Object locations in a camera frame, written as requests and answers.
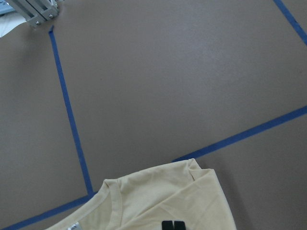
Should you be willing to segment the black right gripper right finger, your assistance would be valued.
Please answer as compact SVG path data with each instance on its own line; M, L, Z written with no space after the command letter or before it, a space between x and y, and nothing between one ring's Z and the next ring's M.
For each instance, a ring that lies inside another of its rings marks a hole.
M174 230L186 230L185 222L174 221Z

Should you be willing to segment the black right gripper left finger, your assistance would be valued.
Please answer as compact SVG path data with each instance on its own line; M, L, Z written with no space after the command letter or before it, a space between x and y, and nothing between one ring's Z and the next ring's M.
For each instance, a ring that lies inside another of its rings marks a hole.
M161 223L162 225L162 230L174 230L174 224L173 221L171 220L164 220Z

